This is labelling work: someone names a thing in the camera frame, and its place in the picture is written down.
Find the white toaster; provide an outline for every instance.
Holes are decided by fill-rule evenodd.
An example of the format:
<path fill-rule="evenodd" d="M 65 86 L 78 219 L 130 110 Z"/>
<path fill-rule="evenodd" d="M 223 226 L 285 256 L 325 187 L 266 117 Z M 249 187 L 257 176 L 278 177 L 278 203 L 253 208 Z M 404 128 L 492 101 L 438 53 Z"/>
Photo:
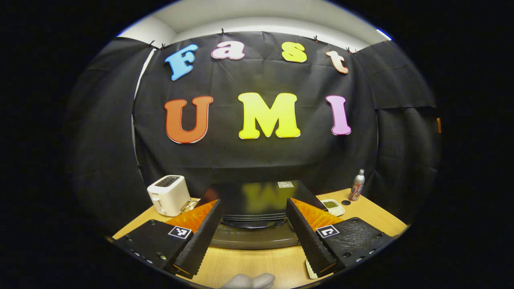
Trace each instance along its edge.
<path fill-rule="evenodd" d="M 147 188 L 155 209 L 161 215 L 178 216 L 191 198 L 186 179 L 180 175 L 167 175 Z"/>

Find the aluminum bottle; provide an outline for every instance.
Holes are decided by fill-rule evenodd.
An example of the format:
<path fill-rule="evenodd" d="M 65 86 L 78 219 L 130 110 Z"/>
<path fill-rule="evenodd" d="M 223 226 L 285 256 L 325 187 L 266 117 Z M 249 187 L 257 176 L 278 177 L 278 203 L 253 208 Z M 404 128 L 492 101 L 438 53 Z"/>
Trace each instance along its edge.
<path fill-rule="evenodd" d="M 362 192 L 362 187 L 364 187 L 364 169 L 360 169 L 359 174 L 355 177 L 354 185 L 352 187 L 350 197 L 348 197 L 348 200 L 356 201 L 359 198 L 360 193 Z"/>

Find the black drape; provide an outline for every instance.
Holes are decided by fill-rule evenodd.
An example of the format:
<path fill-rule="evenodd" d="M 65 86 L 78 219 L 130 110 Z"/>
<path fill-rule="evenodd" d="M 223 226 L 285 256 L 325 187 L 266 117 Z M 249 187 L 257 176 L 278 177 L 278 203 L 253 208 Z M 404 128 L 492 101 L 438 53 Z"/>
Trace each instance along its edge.
<path fill-rule="evenodd" d="M 210 53 L 223 41 L 243 42 L 245 57 L 212 58 Z M 281 44 L 286 41 L 301 43 L 307 61 L 285 61 Z M 198 45 L 193 70 L 172 81 L 164 60 L 190 44 Z M 108 233 L 149 208 L 146 186 L 167 174 L 185 176 L 193 197 L 201 197 L 211 183 L 289 179 L 300 179 L 322 194 L 349 188 L 364 168 L 363 195 L 406 223 L 430 191 L 440 154 L 435 101 L 395 44 L 381 42 L 354 54 L 282 33 L 198 37 L 156 50 L 134 100 L 151 50 L 139 41 L 114 39 L 79 78 L 66 114 L 69 178 L 86 211 Z M 350 73 L 336 71 L 325 54 L 330 50 L 344 57 Z M 239 139 L 243 104 L 237 97 L 248 92 L 259 93 L 269 107 L 279 93 L 295 94 L 301 136 L 278 138 L 273 133 L 267 138 L 261 133 L 258 139 Z M 170 140 L 164 104 L 185 99 L 182 127 L 190 130 L 196 117 L 191 100 L 205 95 L 214 99 L 205 137 L 191 144 Z M 328 95 L 346 99 L 351 134 L 331 133 Z"/>
<path fill-rule="evenodd" d="M 131 126 L 137 80 L 151 50 L 141 41 L 112 40 L 79 77 L 66 109 L 68 178 L 86 212 L 111 234 L 152 204 Z"/>
<path fill-rule="evenodd" d="M 432 189 L 440 161 L 435 98 L 416 66 L 392 42 L 356 54 L 378 118 L 377 166 L 368 197 L 407 224 Z"/>
<path fill-rule="evenodd" d="M 240 60 L 214 59 L 212 50 L 223 41 L 245 44 Z M 287 62 L 281 45 L 298 42 L 307 61 Z M 196 44 L 193 69 L 176 81 L 164 60 Z M 350 73 L 335 70 L 325 53 L 335 50 Z M 279 93 L 297 96 L 295 114 L 301 136 L 278 138 L 274 133 L 258 139 L 240 139 L 243 128 L 242 93 L 259 93 L 268 107 Z M 195 126 L 191 100 L 212 96 L 209 126 L 197 143 L 178 144 L 166 134 L 164 104 L 185 99 L 184 130 Z M 335 136 L 332 109 L 325 97 L 346 99 L 345 111 L 352 132 Z M 369 176 L 377 153 L 377 120 L 362 68 L 345 49 L 296 35 L 268 32 L 214 34 L 175 43 L 157 51 L 146 68 L 134 104 L 136 148 L 145 184 L 166 174 L 183 175 L 190 194 L 201 197 L 211 183 L 263 182 L 300 179 L 316 194 L 348 188 L 364 168 Z"/>

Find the foam letter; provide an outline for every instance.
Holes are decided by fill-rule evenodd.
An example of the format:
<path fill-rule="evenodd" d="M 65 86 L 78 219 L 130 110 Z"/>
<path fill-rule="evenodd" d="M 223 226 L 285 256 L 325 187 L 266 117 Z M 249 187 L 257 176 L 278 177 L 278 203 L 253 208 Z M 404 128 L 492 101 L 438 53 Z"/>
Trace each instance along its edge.
<path fill-rule="evenodd" d="M 218 47 L 212 51 L 211 56 L 216 59 L 230 58 L 232 60 L 238 60 L 245 56 L 243 49 L 245 45 L 239 41 L 225 41 L 217 45 Z"/>
<path fill-rule="evenodd" d="M 190 131 L 182 129 L 182 108 L 186 106 L 183 99 L 168 101 L 164 108 L 166 113 L 166 133 L 176 143 L 194 143 L 201 140 L 207 134 L 209 124 L 209 104 L 213 102 L 210 96 L 199 96 L 193 98 L 196 105 L 196 126 Z"/>
<path fill-rule="evenodd" d="M 332 59 L 332 64 L 337 69 L 337 71 L 344 74 L 348 73 L 348 68 L 344 67 L 342 63 L 344 61 L 343 56 L 339 56 L 339 54 L 337 54 L 335 51 L 328 51 L 326 54 Z"/>
<path fill-rule="evenodd" d="M 329 95 L 326 101 L 332 106 L 332 115 L 334 116 L 334 127 L 332 133 L 335 135 L 346 135 L 352 132 L 352 129 L 346 123 L 346 113 L 344 112 L 344 103 L 346 99 L 337 95 Z"/>
<path fill-rule="evenodd" d="M 239 132 L 242 139 L 258 138 L 260 132 L 255 129 L 255 120 L 261 126 L 266 137 L 270 137 L 277 120 L 279 128 L 275 131 L 278 137 L 299 137 L 300 130 L 296 127 L 295 102 L 296 95 L 281 93 L 268 108 L 258 93 L 243 93 L 238 96 L 243 103 L 244 123 Z"/>
<path fill-rule="evenodd" d="M 195 51 L 197 49 L 197 45 L 191 44 L 188 47 L 173 53 L 164 60 L 164 62 L 168 62 L 170 64 L 171 70 L 173 70 L 171 80 L 175 81 L 193 70 L 193 65 L 186 65 L 186 61 L 190 64 L 193 63 L 194 54 L 191 51 Z"/>
<path fill-rule="evenodd" d="M 282 57 L 287 61 L 305 62 L 307 60 L 307 54 L 303 52 L 305 48 L 300 43 L 284 42 L 282 50 L 284 50 Z"/>

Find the orange letter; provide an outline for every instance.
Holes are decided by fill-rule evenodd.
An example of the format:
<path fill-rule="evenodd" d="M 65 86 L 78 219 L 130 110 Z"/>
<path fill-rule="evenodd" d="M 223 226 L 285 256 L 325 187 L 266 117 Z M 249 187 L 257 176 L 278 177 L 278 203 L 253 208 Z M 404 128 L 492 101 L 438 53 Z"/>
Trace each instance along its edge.
<path fill-rule="evenodd" d="M 196 105 L 196 126 L 190 131 L 182 129 L 182 108 L 187 102 L 183 99 L 168 101 L 164 108 L 166 113 L 166 133 L 176 143 L 194 143 L 201 140 L 207 134 L 209 122 L 209 104 L 213 102 L 210 96 L 199 96 L 193 98 Z"/>

